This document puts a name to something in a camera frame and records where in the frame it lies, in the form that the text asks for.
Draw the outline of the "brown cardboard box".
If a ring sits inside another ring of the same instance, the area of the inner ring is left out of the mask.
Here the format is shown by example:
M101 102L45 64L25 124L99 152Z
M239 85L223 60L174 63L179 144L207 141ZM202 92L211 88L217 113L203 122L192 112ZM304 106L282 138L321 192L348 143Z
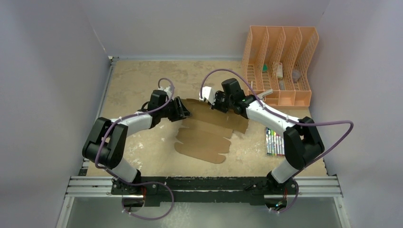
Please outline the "brown cardboard box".
M222 113L210 109L207 103L195 99L183 99L184 106L192 114L182 121L174 144L175 150L205 162L220 164L230 152L230 138L234 132L244 134L249 121L233 111Z

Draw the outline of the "pack of coloured markers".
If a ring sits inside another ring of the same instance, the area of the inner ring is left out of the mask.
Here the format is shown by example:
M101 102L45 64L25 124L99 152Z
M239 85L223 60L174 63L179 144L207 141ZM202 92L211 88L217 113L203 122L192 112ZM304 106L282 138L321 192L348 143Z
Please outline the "pack of coloured markers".
M266 154L270 156L285 156L283 138L275 131L266 128Z

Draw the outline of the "orange plastic file organizer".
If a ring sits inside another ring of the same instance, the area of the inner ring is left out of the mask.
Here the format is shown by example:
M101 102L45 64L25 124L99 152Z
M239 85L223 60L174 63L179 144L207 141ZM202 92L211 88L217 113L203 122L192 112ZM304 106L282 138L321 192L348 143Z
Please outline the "orange plastic file organizer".
M241 61L246 94L251 86L270 106L309 107L307 72L318 42L315 27L250 26Z

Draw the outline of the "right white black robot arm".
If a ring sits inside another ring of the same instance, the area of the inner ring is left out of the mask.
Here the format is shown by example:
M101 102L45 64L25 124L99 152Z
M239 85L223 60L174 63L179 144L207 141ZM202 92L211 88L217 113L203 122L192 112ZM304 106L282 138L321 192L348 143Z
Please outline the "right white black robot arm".
M203 87L200 99L208 101L211 109L223 113L233 111L258 122L283 139L285 159L267 175L270 192L279 193L288 180L324 152L322 139L310 117L299 119L286 115L263 103L256 95L245 95L235 78L223 81L221 86L221 91Z

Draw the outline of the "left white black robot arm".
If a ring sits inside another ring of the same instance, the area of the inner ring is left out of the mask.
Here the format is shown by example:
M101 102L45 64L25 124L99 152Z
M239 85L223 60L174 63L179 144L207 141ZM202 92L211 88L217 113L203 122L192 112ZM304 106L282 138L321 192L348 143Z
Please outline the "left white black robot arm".
M96 119L83 146L83 157L117 178L129 194L137 194L142 187L141 173L123 157L126 139L154 128L163 118L176 122L191 117L180 97L171 96L170 92L153 90L150 100L136 113L118 119Z

